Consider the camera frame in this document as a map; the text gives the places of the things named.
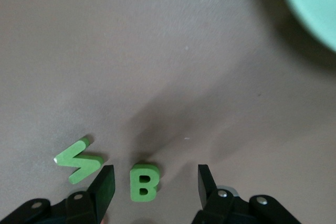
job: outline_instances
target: gray surface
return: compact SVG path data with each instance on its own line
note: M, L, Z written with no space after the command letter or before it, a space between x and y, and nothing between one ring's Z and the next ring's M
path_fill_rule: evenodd
M198 163L245 200L333 223L336 78L296 60L260 0L0 3L0 218L88 186L53 158L89 134L115 165L109 223L191 223ZM142 159L163 177L141 204L129 170Z

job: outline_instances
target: gray table surface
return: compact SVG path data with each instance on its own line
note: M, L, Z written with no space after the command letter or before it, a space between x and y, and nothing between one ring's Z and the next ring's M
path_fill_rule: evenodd
M191 223L197 164L248 200L333 223L336 75L299 60L262 0L0 0L0 219L86 188L53 158L88 135L116 171L108 223ZM132 202L129 171L161 170Z

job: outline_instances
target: green zigzag-shaped letter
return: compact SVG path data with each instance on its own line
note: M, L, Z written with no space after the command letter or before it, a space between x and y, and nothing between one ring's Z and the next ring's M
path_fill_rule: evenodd
M69 177L69 182L72 184L76 184L94 173L104 163L104 160L99 156L79 155L89 145L86 138L81 138L54 158L57 165L79 168Z

